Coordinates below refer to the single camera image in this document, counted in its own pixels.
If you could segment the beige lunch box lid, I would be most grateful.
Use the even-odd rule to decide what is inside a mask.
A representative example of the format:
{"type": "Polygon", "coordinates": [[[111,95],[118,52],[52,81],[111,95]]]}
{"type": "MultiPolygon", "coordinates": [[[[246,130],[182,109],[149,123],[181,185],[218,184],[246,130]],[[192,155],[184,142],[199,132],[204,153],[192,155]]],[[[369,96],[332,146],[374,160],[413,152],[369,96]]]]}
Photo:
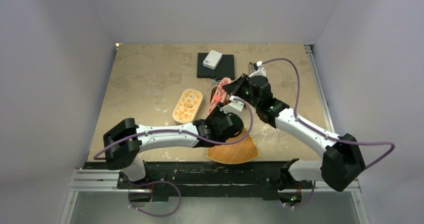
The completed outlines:
{"type": "Polygon", "coordinates": [[[172,115],[174,112],[177,112],[177,111],[195,113],[195,118],[194,118],[195,120],[197,113],[202,105],[202,101],[203,101],[203,94],[199,90],[188,88],[184,90],[183,93],[181,94],[172,112],[172,115]]]}

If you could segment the pink lunch box lid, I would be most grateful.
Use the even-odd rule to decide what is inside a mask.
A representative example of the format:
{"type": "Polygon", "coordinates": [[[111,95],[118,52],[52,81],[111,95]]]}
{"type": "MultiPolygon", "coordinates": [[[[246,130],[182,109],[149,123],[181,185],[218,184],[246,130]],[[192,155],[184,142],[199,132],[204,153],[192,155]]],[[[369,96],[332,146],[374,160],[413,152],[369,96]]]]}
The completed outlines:
{"type": "Polygon", "coordinates": [[[228,102],[228,94],[223,89],[223,86],[230,84],[232,80],[229,77],[224,77],[217,87],[214,87],[211,91],[210,102],[207,108],[207,115],[209,115],[218,103],[226,104],[228,102]]]}

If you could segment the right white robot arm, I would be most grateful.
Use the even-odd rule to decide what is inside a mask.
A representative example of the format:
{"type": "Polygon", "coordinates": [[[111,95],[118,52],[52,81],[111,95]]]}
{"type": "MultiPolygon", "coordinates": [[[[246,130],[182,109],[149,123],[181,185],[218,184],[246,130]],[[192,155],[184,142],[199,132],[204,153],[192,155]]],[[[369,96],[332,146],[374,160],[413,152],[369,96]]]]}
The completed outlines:
{"type": "Polygon", "coordinates": [[[337,192],[342,192],[365,170],[359,147],[350,134],[344,136],[327,131],[295,114],[293,108],[273,96],[265,76],[243,74],[236,81],[223,86],[235,98],[250,104],[259,119],[284,131],[307,145],[321,161],[294,158],[280,169],[279,190],[292,188],[301,181],[323,181],[337,192]]]}

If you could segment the woven bamboo basket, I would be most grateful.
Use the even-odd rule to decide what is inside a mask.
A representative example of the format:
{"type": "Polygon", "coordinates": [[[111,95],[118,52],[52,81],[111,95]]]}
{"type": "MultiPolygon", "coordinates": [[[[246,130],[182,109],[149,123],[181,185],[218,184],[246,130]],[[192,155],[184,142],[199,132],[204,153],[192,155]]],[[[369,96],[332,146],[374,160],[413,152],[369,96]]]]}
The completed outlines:
{"type": "Polygon", "coordinates": [[[217,145],[210,147],[206,152],[207,159],[227,165],[247,163],[259,156],[260,152],[250,134],[241,142],[231,145],[217,145]]]}

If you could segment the beige lunch box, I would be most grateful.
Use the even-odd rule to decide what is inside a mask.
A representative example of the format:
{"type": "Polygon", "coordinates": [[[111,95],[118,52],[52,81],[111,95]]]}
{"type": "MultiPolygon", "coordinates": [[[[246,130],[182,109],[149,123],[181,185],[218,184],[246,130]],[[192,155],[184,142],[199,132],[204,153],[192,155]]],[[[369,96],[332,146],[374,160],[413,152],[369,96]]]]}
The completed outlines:
{"type": "Polygon", "coordinates": [[[187,124],[194,121],[196,114],[189,111],[175,111],[172,113],[172,118],[176,123],[187,124]]]}

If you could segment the black metal tongs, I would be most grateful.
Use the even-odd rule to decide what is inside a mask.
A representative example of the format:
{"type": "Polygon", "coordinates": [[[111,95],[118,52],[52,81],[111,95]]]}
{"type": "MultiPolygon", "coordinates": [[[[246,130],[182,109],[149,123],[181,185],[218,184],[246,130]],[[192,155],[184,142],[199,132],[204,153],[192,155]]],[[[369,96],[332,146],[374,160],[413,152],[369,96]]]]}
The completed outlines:
{"type": "Polygon", "coordinates": [[[254,63],[249,62],[248,63],[248,75],[252,74],[255,71],[254,69],[254,63]]]}

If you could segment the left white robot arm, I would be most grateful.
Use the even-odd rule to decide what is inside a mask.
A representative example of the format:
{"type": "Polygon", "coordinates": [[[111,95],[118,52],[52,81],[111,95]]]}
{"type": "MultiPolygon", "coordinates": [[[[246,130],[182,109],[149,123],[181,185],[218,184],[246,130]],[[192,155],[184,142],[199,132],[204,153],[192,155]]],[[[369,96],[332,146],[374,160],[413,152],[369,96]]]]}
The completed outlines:
{"type": "Polygon", "coordinates": [[[232,145],[242,133],[244,123],[239,117],[244,104],[240,101],[218,104],[205,119],[174,126],[137,125],[126,118],[103,135],[104,154],[108,170],[120,170],[138,189],[146,187],[149,175],[139,153],[170,147],[211,148],[232,145]]]}

